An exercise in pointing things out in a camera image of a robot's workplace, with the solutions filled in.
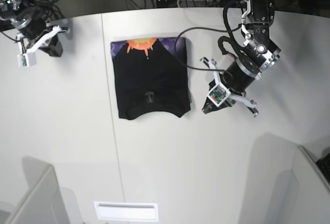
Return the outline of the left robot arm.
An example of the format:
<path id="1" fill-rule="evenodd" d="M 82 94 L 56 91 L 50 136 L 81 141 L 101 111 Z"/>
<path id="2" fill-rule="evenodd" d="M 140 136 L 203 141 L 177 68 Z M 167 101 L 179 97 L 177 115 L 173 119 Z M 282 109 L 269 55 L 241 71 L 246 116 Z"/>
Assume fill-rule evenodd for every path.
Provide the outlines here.
<path id="1" fill-rule="evenodd" d="M 238 26 L 244 37 L 239 45 L 234 30 L 229 26 L 228 10 L 233 3 L 245 4 L 241 23 Z M 275 9 L 271 0 L 232 0 L 223 9 L 224 32 L 228 36 L 218 39 L 218 47 L 224 57 L 233 62 L 225 69 L 218 69 L 213 59 L 201 58 L 205 71 L 213 73 L 209 83 L 203 113 L 208 114 L 242 103 L 254 116 L 258 115 L 257 104 L 246 96 L 246 89 L 261 78 L 262 73 L 279 59 L 280 48 L 270 39 L 269 31 L 274 22 Z"/>

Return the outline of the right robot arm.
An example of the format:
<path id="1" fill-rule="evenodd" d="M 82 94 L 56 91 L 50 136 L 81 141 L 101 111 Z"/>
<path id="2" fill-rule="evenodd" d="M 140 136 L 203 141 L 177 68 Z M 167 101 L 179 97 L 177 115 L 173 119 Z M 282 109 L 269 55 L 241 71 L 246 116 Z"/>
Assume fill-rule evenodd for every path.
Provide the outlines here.
<path id="1" fill-rule="evenodd" d="M 18 31 L 15 38 L 19 58 L 28 57 L 41 50 L 51 57 L 61 57 L 62 45 L 58 34 L 68 33 L 68 27 L 51 25 L 53 20 L 63 19 L 64 15 L 56 6 L 59 0 L 1 0 L 1 23 L 11 24 Z"/>

